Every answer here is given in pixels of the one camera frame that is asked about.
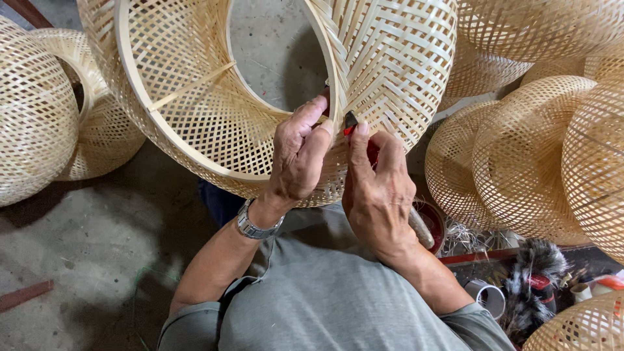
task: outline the concrete floor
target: concrete floor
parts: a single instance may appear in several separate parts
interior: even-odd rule
[[[55,26],[82,28],[74,0],[31,2]],[[287,111],[326,79],[300,6],[237,0],[233,9],[238,67],[259,96]],[[0,14],[32,29],[3,2]],[[197,176],[149,141],[110,174],[55,182],[0,209],[0,295],[55,285],[0,314],[0,350],[154,350],[175,279],[216,229]]]

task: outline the shirt sleeve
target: shirt sleeve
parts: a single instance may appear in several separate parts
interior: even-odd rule
[[[476,302],[451,314],[441,315],[440,319],[472,350],[515,351],[490,312]]]
[[[162,327],[158,351],[217,350],[219,302],[186,306]]]

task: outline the metal watch band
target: metal watch band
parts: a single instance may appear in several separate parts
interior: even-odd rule
[[[250,239],[260,240],[268,238],[277,232],[285,216],[281,216],[280,220],[272,228],[260,229],[249,220],[249,205],[251,205],[253,201],[254,199],[247,199],[240,210],[238,210],[238,229],[245,237]]]

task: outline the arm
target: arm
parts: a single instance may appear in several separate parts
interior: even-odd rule
[[[353,232],[382,263],[403,276],[437,315],[473,303],[407,223],[416,186],[407,174],[401,142],[387,132],[378,132],[370,140],[380,149],[375,171],[366,155],[368,126],[359,124],[351,137],[343,196]]]
[[[248,212],[255,226],[273,227],[316,187],[333,129],[329,120],[317,128],[313,126],[327,109],[328,94],[328,90],[323,91],[278,125],[271,179]],[[171,301],[169,315],[185,306],[217,301],[235,279],[243,276],[259,245],[259,240],[243,236],[236,219],[231,220],[188,265]]]

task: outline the hand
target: hand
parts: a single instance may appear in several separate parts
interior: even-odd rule
[[[250,220],[256,226],[275,225],[318,184],[323,158],[331,147],[333,125],[331,120],[326,120],[313,126],[328,106],[329,88],[326,88],[277,126],[271,178],[249,209]]]
[[[355,235],[392,267],[420,245],[407,223],[416,186],[407,174],[401,141],[387,132],[377,132],[370,140],[379,147],[375,171],[366,154],[368,125],[358,124],[351,136],[344,213]]]

